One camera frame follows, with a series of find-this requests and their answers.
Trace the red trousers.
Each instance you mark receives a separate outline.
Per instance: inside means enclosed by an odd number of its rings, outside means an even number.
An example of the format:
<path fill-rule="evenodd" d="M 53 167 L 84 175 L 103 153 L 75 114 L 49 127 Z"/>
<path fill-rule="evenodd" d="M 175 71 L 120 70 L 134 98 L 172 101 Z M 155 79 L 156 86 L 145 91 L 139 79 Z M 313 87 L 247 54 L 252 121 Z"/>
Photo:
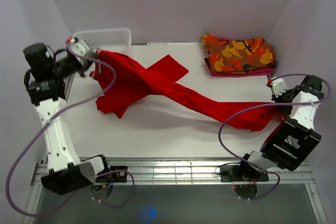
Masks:
<path fill-rule="evenodd" d="M 102 50 L 98 53 L 103 62 L 95 64 L 90 77 L 102 89 L 112 81 L 114 85 L 96 100 L 97 109 L 104 114 L 113 113 L 122 118 L 129 105 L 149 96 L 162 95 L 174 102 L 208 116 L 219 122 L 234 116 L 228 125 L 237 129 L 260 131 L 276 115 L 280 108 L 266 102 L 217 102 L 187 88 L 177 81 L 188 70 L 166 55 L 148 68 L 134 59 L 117 52 Z"/>

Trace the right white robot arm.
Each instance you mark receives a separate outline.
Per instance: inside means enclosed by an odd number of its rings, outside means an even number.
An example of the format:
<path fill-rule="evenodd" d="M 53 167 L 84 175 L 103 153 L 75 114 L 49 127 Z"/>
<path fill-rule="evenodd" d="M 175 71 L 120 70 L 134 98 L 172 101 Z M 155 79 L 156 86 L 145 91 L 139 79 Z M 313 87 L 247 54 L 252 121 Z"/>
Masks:
<path fill-rule="evenodd" d="M 286 116 L 268 136 L 259 151 L 244 155 L 244 159 L 257 167 L 267 170 L 273 167 L 295 170 L 321 141 L 321 135 L 314 130 L 314 116 L 317 101 L 324 98 L 322 80 L 306 76 L 301 84 L 288 89 L 284 79 L 271 81 L 272 100 L 276 103 L 290 103 L 295 97 L 308 105 L 299 106 L 293 115 L 292 106 L 281 108 Z"/>

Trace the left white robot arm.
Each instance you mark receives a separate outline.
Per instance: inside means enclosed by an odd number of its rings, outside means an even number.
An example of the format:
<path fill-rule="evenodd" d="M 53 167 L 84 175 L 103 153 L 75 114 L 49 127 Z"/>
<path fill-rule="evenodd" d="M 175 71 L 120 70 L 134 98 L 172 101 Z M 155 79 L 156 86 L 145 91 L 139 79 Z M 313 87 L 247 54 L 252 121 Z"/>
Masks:
<path fill-rule="evenodd" d="M 83 77 L 98 56 L 82 40 L 69 43 L 64 51 L 67 55 L 56 60 L 42 42 L 23 50 L 30 66 L 24 84 L 42 126 L 46 127 L 48 173 L 41 178 L 41 183 L 58 195 L 90 186 L 96 179 L 105 182 L 111 177 L 111 168 L 103 155 L 83 162 L 80 160 L 64 111 L 67 105 L 64 79 L 75 72 Z"/>

